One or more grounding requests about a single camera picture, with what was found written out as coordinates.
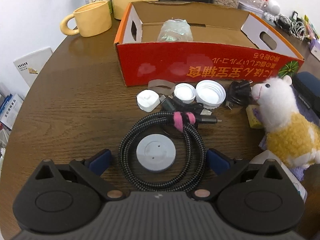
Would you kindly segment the yellow sponge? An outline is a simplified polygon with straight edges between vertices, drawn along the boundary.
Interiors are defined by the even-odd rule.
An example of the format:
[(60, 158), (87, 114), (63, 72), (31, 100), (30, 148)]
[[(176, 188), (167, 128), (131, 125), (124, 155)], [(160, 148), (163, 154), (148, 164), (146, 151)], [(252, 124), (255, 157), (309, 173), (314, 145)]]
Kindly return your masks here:
[(252, 129), (263, 129), (263, 123), (259, 111), (259, 106), (257, 105), (248, 105), (246, 107), (247, 118), (249, 126)]

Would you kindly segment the white round disc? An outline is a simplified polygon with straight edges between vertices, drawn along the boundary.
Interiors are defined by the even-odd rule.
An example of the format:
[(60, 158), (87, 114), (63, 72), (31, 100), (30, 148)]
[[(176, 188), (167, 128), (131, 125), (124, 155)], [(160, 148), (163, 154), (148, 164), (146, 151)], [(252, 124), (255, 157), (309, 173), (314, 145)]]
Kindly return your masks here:
[(138, 143), (136, 157), (148, 171), (163, 172), (175, 162), (176, 147), (169, 137), (151, 134)]

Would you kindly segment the large white ribbed lid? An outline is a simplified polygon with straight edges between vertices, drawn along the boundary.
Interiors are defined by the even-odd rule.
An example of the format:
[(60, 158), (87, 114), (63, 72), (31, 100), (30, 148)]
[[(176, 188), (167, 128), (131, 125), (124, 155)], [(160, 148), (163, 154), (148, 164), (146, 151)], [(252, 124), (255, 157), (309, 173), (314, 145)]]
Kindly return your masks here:
[(203, 80), (196, 85), (196, 102), (206, 109), (216, 109), (226, 99), (224, 87), (213, 80)]

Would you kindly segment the small white lid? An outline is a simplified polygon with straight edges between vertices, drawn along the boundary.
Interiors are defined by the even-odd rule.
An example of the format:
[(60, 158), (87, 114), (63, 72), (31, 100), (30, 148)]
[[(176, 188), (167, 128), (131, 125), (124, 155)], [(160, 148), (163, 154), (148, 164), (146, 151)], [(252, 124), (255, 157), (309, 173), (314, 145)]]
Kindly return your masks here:
[(188, 83), (179, 83), (175, 86), (174, 96), (183, 103), (190, 104), (196, 98), (195, 87)]

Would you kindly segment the white square charger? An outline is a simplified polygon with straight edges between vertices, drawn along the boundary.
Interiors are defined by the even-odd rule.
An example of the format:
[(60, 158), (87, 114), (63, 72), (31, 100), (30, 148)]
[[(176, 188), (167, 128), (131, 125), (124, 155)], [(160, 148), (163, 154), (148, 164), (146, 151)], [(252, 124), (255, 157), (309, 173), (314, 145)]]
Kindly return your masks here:
[(153, 90), (143, 90), (136, 96), (137, 105), (139, 108), (147, 113), (152, 112), (159, 104), (159, 95)]

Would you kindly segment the dark blue glasses case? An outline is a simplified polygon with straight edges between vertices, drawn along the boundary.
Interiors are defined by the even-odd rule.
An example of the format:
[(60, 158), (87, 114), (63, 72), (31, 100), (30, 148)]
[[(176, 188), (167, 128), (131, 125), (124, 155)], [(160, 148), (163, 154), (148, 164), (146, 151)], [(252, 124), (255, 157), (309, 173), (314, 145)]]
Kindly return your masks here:
[(310, 72), (300, 72), (293, 77), (297, 98), (308, 110), (319, 117), (319, 78)]

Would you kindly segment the iridescent plastic bag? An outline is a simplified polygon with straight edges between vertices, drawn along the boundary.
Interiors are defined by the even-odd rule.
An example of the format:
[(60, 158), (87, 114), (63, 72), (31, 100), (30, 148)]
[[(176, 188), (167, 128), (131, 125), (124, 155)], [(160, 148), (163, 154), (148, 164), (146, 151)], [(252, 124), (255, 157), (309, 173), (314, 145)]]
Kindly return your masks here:
[(161, 27), (157, 42), (193, 42), (191, 27), (186, 20), (167, 20)]

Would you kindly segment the brown rubber band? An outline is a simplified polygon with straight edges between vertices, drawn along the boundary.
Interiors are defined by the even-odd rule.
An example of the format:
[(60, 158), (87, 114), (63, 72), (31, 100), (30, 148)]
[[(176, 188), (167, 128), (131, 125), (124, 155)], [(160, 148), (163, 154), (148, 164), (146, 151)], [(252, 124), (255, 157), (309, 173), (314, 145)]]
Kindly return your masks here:
[(174, 92), (176, 84), (167, 80), (155, 79), (148, 83), (148, 90), (152, 90), (158, 94), (169, 96)]

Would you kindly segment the red orange cardboard box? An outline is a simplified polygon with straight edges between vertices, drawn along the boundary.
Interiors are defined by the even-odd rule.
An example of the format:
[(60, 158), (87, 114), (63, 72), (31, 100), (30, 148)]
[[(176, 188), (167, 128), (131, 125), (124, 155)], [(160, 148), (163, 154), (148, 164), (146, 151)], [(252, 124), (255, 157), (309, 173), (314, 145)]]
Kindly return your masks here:
[[(186, 20), (193, 40), (159, 42), (163, 23)], [(132, 2), (114, 45), (127, 86), (154, 79), (175, 83), (252, 80), (293, 75), (304, 57), (255, 14), (197, 2)]]

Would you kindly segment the purple white box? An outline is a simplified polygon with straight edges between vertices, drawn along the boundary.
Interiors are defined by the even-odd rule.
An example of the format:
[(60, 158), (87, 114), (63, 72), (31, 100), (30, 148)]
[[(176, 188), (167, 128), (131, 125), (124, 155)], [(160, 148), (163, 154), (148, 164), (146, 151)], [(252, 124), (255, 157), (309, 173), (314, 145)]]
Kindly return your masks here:
[(319, 40), (313, 38), (309, 44), (310, 53), (320, 61), (320, 42)]

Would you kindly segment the yellow ceramic mug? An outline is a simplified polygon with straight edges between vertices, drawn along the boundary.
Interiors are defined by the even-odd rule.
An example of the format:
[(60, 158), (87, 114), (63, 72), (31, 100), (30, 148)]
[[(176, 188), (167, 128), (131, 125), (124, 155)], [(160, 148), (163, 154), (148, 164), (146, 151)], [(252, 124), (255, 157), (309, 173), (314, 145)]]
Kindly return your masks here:
[[(68, 27), (68, 22), (73, 18), (77, 29)], [(83, 5), (60, 22), (60, 30), (67, 36), (80, 34), (82, 37), (92, 37), (108, 31), (111, 27), (112, 18), (107, 1)]]

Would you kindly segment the small white robot figure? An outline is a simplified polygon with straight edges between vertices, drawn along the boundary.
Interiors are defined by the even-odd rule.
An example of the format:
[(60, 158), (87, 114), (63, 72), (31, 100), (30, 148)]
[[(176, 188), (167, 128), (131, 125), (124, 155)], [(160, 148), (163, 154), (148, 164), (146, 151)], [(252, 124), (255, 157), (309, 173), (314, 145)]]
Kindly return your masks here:
[(265, 7), (264, 20), (274, 22), (274, 20), (276, 20), (278, 18), (279, 14), (280, 14), (280, 7), (269, 3)]

